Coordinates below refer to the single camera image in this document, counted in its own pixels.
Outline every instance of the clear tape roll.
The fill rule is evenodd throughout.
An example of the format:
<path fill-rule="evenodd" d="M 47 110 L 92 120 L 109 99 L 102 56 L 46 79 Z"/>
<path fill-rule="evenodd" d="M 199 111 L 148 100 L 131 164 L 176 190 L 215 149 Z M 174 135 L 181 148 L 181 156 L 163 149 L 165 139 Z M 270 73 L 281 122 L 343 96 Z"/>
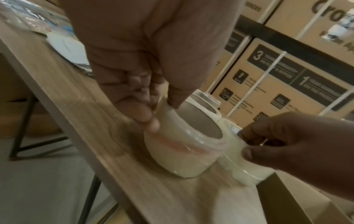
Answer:
<path fill-rule="evenodd" d="M 273 169 L 248 162 L 241 156 L 241 150 L 248 145 L 237 135 L 241 130 L 238 125 L 225 118 L 218 124 L 229 143 L 229 148 L 218 159 L 227 172 L 247 186 L 257 185 L 274 173 Z"/>
<path fill-rule="evenodd" d="M 200 175 L 228 148 L 217 122 L 195 103 L 187 100 L 174 110 L 164 97 L 155 115 L 160 130 L 145 132 L 145 145 L 154 160 L 175 175 Z"/>
<path fill-rule="evenodd" d="M 200 109 L 203 113 L 208 115 L 215 122 L 218 122 L 222 118 L 222 114 L 220 113 L 220 111 L 200 96 L 191 95 L 186 99 L 186 101 Z"/>
<path fill-rule="evenodd" d="M 221 106 L 220 100 L 215 98 L 213 95 L 211 95 L 209 93 L 206 93 L 206 92 L 203 92 L 203 91 L 201 91 L 199 89 L 194 91 L 193 95 L 200 96 L 201 98 L 206 100 L 209 104 L 211 104 L 215 108 L 219 108 Z"/>

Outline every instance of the wooden table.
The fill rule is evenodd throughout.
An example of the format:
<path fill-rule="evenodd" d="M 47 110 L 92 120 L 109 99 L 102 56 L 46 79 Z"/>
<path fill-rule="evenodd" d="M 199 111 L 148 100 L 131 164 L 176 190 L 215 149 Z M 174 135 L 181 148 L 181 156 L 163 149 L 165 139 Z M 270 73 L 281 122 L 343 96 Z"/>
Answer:
<path fill-rule="evenodd" d="M 148 223 L 266 223 L 257 189 L 242 186 L 218 164 L 193 179 L 158 166 L 139 127 L 113 107 L 94 79 L 59 56 L 44 36 L 0 19 L 0 40 L 1 52 L 112 195 L 120 203 L 129 201 Z"/>

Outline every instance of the cardboard core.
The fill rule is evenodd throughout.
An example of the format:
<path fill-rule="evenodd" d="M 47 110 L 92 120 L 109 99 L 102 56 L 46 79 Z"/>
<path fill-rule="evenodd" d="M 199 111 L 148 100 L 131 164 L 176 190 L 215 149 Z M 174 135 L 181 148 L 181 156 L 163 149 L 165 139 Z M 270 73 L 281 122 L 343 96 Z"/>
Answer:
<path fill-rule="evenodd" d="M 208 115 L 191 103 L 184 102 L 176 112 L 188 125 L 202 134 L 216 139 L 223 137 L 219 126 Z"/>
<path fill-rule="evenodd" d="M 205 109 L 209 110 L 210 112 L 216 114 L 216 110 L 210 106 L 207 102 L 205 102 L 203 99 L 199 98 L 198 96 L 191 95 L 190 96 L 193 100 L 195 100 L 197 103 L 202 105 Z"/>

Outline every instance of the gray floor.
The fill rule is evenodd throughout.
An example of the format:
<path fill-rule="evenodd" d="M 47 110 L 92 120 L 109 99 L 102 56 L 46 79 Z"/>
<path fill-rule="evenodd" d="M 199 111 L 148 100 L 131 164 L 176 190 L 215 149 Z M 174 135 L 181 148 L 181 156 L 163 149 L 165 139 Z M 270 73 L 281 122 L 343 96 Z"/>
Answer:
<path fill-rule="evenodd" d="M 70 140 L 22 152 L 26 159 L 14 162 L 7 160 L 11 143 L 12 139 L 0 140 L 0 223 L 77 223 L 94 173 Z M 96 223 L 114 204 L 102 185 L 88 224 Z"/>

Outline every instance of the bare hand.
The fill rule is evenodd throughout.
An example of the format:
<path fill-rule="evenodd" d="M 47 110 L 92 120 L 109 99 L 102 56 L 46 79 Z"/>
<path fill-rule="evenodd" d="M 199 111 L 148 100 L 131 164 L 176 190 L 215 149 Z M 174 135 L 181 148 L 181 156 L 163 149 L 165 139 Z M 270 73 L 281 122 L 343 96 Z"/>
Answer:
<path fill-rule="evenodd" d="M 286 113 L 252 123 L 239 135 L 251 145 L 242 151 L 246 160 L 354 200 L 354 123 Z"/>
<path fill-rule="evenodd" d="M 61 0 L 96 80 L 115 107 L 147 131 L 161 85 L 179 105 L 207 78 L 244 0 Z"/>

